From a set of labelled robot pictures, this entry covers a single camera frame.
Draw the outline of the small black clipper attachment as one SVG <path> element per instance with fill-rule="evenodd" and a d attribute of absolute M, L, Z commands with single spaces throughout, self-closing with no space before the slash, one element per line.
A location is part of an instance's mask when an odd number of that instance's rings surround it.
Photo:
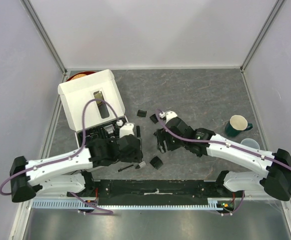
<path fill-rule="evenodd" d="M 136 126 L 136 136 L 137 136 L 138 138 L 141 137 L 141 128 L 140 128 L 139 125 Z"/>

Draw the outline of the white cardboard clipper box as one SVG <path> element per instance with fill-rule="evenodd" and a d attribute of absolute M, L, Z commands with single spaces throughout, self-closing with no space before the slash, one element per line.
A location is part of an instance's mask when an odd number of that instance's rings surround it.
<path fill-rule="evenodd" d="M 61 83 L 57 91 L 79 148 L 86 143 L 86 129 L 114 120 L 119 127 L 131 123 L 125 117 L 125 106 L 109 69 Z"/>

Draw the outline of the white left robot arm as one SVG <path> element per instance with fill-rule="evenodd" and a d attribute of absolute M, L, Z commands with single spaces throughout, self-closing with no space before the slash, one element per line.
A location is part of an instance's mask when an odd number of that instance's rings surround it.
<path fill-rule="evenodd" d="M 140 163 L 143 157 L 141 142 L 135 136 L 135 124 L 126 122 L 119 128 L 119 136 L 95 138 L 79 149 L 54 157 L 26 160 L 14 159 L 9 171 L 11 200 L 21 203 L 36 195 L 69 195 L 89 197 L 95 192 L 92 175 L 87 171 L 108 167 L 118 162 Z"/>

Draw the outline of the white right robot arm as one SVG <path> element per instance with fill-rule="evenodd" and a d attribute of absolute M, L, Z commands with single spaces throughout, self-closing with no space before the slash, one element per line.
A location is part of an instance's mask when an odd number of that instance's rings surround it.
<path fill-rule="evenodd" d="M 210 156 L 240 165 L 246 172 L 222 171 L 214 184 L 215 193 L 226 197 L 241 191 L 263 191 L 272 198 L 291 198 L 291 155 L 260 150 L 231 141 L 206 128 L 193 129 L 174 111 L 155 110 L 162 128 L 155 132 L 157 148 L 165 153 L 184 148 L 197 157 Z"/>

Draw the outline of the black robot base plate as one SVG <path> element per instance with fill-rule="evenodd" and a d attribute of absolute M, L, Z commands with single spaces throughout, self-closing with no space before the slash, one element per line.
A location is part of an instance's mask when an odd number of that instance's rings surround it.
<path fill-rule="evenodd" d="M 107 206 L 185 206 L 207 205 L 208 198 L 239 198 L 214 181 L 204 180 L 119 180 L 94 182 L 84 197 L 97 197 Z"/>

